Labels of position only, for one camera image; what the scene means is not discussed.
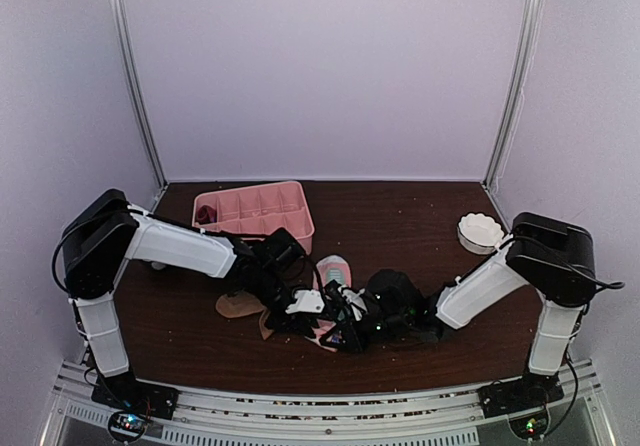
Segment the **white ceramic bowl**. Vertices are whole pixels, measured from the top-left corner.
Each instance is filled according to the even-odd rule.
[[[491,254],[504,238],[500,224],[482,213],[469,213],[458,223],[458,239],[467,251],[474,254]]]

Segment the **white wall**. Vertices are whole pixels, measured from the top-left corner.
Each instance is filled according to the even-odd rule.
[[[640,0],[545,0],[498,199],[586,227],[596,270],[627,281],[592,304],[576,350],[592,357],[623,444],[640,424]]]
[[[125,0],[172,180],[481,179],[524,0]]]
[[[108,0],[0,0],[0,442],[34,444],[80,339],[51,280],[62,232],[108,187],[155,192]]]

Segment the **pink plastic tray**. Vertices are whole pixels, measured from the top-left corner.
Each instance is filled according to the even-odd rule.
[[[215,209],[217,222],[196,221],[196,212],[202,206]],[[315,232],[302,185],[297,181],[201,194],[193,204],[192,224],[208,231],[238,234],[271,234],[286,228],[307,254],[311,253]]]

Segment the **beige pad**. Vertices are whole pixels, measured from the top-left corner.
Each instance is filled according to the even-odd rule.
[[[258,298],[246,291],[225,294],[216,301],[216,311],[227,319],[244,318],[264,310],[265,307]]]
[[[260,319],[258,320],[258,326],[260,326],[260,335],[265,341],[269,339],[274,332],[273,329],[269,329],[265,326],[267,319],[269,319],[269,313],[270,311],[268,309],[265,309],[260,315]]]

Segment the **dark wooden surface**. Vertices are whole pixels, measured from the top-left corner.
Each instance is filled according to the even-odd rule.
[[[314,259],[346,258],[363,286],[381,268],[436,291],[478,263],[457,242],[470,211],[495,216],[475,183],[304,182],[316,226]],[[193,199],[230,183],[172,184],[158,214],[189,222]],[[215,302],[224,281],[191,271],[154,272],[133,263],[116,295],[131,363],[140,378],[256,393],[370,393],[495,380],[522,372],[540,301],[522,288],[479,315],[448,342],[410,337],[364,354],[330,353],[301,337],[263,341],[258,318],[226,320]]]

